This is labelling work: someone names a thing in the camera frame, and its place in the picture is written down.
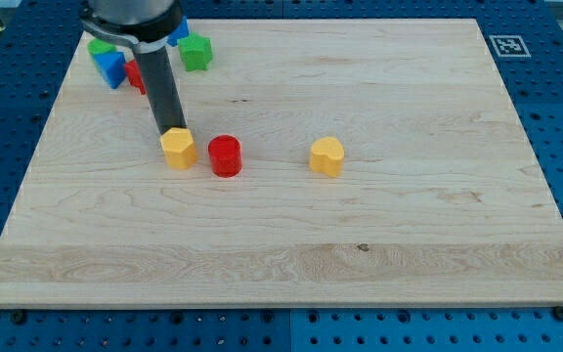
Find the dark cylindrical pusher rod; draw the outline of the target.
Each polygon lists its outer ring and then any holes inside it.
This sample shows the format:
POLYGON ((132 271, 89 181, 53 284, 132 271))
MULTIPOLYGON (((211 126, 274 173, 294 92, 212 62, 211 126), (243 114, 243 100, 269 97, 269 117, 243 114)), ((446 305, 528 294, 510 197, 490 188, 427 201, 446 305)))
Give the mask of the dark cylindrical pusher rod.
POLYGON ((159 134, 171 128, 186 128, 187 121, 166 48, 147 53, 135 52, 134 58, 159 134))

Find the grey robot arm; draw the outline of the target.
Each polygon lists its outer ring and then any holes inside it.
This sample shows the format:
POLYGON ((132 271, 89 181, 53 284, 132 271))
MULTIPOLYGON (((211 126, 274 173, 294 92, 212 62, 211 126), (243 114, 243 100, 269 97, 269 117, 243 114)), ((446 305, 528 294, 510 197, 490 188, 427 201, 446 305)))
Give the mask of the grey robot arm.
POLYGON ((183 21, 179 0, 85 0, 84 29, 132 51, 158 131, 185 128, 187 120, 167 54, 167 38, 183 21))

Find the blue block behind arm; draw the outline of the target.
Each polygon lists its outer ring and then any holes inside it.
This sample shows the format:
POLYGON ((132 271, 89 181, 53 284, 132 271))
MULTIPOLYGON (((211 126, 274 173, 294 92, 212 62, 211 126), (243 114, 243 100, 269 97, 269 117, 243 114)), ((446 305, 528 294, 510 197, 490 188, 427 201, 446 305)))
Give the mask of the blue block behind arm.
POLYGON ((167 36, 167 44, 171 47, 176 47, 179 44, 179 40, 190 35, 190 29, 188 24, 188 17, 183 16, 180 24, 176 29, 174 29, 167 36))

